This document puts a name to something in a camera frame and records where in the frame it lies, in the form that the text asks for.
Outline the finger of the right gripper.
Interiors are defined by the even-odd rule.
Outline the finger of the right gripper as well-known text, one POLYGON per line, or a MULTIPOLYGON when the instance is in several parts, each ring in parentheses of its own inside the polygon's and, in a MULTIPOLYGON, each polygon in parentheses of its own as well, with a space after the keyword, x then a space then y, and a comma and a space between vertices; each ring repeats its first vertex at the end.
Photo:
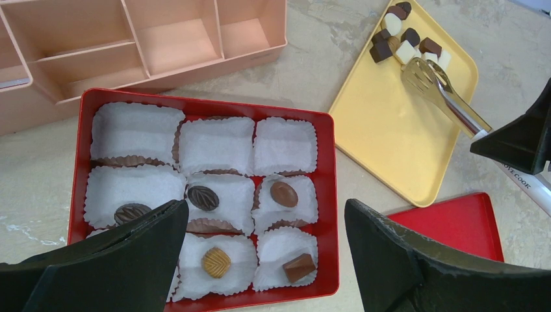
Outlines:
POLYGON ((550 160, 550 82, 523 115, 473 142, 470 152, 526 174, 541 173, 550 160))

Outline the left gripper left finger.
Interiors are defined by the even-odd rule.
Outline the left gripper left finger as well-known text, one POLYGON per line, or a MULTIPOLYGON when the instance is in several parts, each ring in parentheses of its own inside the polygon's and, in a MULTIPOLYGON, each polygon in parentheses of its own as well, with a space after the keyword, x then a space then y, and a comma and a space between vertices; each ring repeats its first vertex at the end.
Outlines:
POLYGON ((188 205, 172 200, 80 242, 1 264, 2 311, 162 311, 188 205))

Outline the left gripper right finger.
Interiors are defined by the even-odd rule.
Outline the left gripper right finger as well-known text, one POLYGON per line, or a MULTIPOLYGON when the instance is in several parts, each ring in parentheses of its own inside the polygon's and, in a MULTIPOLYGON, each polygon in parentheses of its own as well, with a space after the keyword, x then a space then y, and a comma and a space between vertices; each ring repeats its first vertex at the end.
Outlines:
POLYGON ((344 208, 365 311, 549 311, 550 272, 465 253, 363 202, 344 208))

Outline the dark chocolate piece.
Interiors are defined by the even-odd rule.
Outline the dark chocolate piece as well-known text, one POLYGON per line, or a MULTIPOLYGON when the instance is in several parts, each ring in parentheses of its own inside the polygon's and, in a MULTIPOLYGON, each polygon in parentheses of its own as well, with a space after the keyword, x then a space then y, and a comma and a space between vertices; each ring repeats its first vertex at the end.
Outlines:
POLYGON ((116 209, 114 220, 117 226, 126 224, 149 213, 151 208, 141 203, 127 203, 116 209))

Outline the caramel chocolate piece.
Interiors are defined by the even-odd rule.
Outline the caramel chocolate piece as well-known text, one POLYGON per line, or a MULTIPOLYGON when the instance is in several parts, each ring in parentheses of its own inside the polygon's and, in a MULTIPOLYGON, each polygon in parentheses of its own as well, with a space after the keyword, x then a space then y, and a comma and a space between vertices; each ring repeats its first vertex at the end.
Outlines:
POLYGON ((205 252, 201 259, 202 269, 212 278, 223 278, 231 268, 231 258, 219 247, 205 252))

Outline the red box lid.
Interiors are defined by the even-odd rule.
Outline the red box lid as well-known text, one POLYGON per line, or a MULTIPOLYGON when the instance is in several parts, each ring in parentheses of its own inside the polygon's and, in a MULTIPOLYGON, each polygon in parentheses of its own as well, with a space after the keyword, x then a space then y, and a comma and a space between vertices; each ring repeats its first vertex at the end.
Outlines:
POLYGON ((388 218, 462 252, 504 261, 493 205, 485 192, 390 214, 388 218))

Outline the milk chocolate block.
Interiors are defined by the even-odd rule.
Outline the milk chocolate block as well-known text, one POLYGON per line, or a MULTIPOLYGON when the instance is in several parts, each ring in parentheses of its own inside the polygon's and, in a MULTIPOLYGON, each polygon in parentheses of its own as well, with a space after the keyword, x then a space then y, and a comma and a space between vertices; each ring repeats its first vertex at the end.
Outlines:
POLYGON ((282 267, 289 283, 296 283, 316 270, 316 265, 309 253, 299 255, 284 263, 282 267))

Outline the metal tongs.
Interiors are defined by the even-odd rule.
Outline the metal tongs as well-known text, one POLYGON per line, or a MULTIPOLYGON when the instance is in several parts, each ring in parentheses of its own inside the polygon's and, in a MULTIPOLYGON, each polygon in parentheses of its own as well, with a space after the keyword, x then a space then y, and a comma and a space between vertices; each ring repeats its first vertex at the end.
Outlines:
MULTIPOLYGON (((409 91, 438 107, 471 138, 472 143, 496 131, 459 96, 445 71, 436 62, 412 58, 403 66, 401 80, 409 91)), ((494 163, 546 214, 550 213, 550 182, 542 172, 531 175, 497 161, 494 163)), ((544 169, 550 169, 550 160, 544 169)))

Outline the brown oval chocolate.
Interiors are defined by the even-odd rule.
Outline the brown oval chocolate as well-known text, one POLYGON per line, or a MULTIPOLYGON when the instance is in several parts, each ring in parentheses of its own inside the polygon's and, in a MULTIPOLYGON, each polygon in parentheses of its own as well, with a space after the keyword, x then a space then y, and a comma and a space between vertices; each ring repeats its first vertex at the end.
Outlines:
POLYGON ((288 208, 293 208, 298 204, 298 194, 292 186, 283 181, 275 181, 270 187, 272 199, 288 208))

